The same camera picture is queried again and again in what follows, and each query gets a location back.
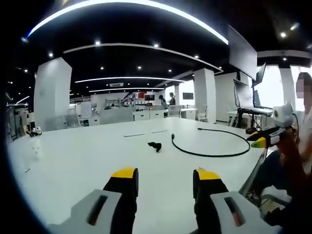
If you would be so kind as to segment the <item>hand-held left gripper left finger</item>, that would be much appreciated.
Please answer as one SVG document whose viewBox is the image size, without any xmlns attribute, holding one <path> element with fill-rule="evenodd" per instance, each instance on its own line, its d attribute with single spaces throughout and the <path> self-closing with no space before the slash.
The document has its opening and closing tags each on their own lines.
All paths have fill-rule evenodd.
<svg viewBox="0 0 312 234">
<path fill-rule="evenodd" d="M 93 190 L 71 208 L 52 234 L 131 234 L 137 212 L 138 168 L 114 172 L 102 190 Z"/>
</svg>

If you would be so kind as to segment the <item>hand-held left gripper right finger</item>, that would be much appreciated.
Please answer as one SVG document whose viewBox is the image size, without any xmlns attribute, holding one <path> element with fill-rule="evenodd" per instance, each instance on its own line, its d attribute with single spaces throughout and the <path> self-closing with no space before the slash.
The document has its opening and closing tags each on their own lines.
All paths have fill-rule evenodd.
<svg viewBox="0 0 312 234">
<path fill-rule="evenodd" d="M 230 192 L 214 172 L 194 169 L 193 197 L 198 234 L 278 234 L 282 230 L 265 222 L 255 205 Z"/>
</svg>

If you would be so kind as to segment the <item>person's right hand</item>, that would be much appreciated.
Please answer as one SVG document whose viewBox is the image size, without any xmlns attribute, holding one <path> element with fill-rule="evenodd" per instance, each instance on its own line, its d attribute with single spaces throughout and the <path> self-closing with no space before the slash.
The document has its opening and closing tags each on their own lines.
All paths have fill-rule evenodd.
<svg viewBox="0 0 312 234">
<path fill-rule="evenodd" d="M 297 131 L 294 128 L 288 128 L 279 135 L 277 147 L 285 157 L 300 156 L 296 143 Z"/>
</svg>

